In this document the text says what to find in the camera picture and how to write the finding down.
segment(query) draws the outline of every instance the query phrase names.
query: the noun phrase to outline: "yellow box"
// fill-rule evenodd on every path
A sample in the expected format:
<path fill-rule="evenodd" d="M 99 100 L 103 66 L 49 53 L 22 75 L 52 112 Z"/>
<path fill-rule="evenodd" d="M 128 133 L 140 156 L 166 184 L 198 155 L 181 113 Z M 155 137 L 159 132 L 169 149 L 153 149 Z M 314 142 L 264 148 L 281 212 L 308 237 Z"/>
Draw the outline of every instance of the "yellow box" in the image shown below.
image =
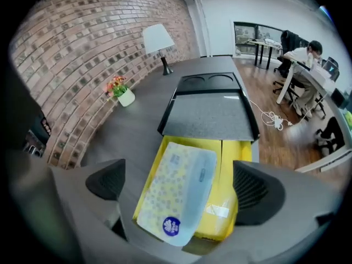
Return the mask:
<path fill-rule="evenodd" d="M 137 219 L 146 191 L 153 181 L 155 172 L 169 142 L 211 150 L 216 153 L 217 164 L 212 188 L 194 236 L 218 241 L 224 240 L 232 233 L 238 212 L 237 196 L 233 189 L 233 161 L 251 161 L 251 143 L 249 141 L 164 136 L 135 209 L 134 220 Z"/>

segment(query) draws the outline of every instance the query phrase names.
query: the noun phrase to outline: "beige pants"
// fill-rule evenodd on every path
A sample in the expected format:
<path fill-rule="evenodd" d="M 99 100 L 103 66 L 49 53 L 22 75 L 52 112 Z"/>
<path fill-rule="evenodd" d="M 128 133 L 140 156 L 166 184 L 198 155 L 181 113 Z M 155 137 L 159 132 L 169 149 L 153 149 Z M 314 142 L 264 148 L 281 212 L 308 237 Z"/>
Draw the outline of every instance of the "beige pants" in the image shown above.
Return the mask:
<path fill-rule="evenodd" d="M 301 74 L 294 74 L 293 78 L 304 85 L 304 93 L 296 100 L 297 104 L 300 107 L 304 107 L 304 105 L 307 105 L 308 108 L 314 107 L 316 104 L 315 99 L 318 96 L 318 91 L 314 88 L 313 84 Z"/>

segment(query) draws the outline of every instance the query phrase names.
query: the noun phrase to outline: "brick wall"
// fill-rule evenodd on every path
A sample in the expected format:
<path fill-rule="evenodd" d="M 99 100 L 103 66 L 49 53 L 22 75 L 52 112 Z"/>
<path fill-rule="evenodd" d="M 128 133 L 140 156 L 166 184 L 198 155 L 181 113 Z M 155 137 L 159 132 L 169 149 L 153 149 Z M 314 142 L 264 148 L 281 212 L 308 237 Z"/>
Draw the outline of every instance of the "brick wall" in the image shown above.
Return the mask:
<path fill-rule="evenodd" d="M 142 38 L 145 27 L 158 23 L 175 42 L 164 50 L 170 63 L 197 57 L 183 0 L 41 0 L 30 10 L 11 52 L 52 128 L 44 155 L 50 164 L 79 166 L 95 130 L 118 105 L 102 90 L 114 75 L 127 77 L 132 89 L 161 65 L 145 54 Z"/>

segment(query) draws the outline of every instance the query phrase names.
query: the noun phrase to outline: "white lampshade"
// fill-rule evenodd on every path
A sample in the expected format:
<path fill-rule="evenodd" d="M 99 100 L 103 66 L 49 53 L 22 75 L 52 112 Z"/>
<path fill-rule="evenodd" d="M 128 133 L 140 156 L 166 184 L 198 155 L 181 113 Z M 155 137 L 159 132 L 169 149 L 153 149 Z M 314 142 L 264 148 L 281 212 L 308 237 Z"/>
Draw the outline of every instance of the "white lampshade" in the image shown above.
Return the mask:
<path fill-rule="evenodd" d="M 175 45 L 162 24 L 156 24 L 143 30 L 144 47 L 147 54 Z"/>

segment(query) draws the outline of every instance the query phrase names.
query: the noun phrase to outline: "man sitting at desk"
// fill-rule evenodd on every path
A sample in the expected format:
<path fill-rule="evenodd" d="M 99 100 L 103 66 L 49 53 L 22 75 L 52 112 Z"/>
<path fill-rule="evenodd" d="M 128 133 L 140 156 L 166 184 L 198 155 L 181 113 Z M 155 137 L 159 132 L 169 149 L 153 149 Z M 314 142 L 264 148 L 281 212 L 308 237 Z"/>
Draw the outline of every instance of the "man sitting at desk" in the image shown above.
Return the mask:
<path fill-rule="evenodd" d="M 318 41 L 311 41 L 306 48 L 297 48 L 293 51 L 287 52 L 283 55 L 285 59 L 290 59 L 304 63 L 306 66 L 311 67 L 314 59 L 320 60 L 320 55 L 323 53 L 323 46 Z M 304 86 L 304 93 L 293 103 L 296 113 L 301 116 L 307 113 L 307 117 L 311 118 L 312 113 L 309 111 L 314 106 L 315 98 L 317 97 L 317 90 L 314 88 L 301 72 L 304 70 L 299 65 L 294 66 L 293 78 L 299 81 Z"/>

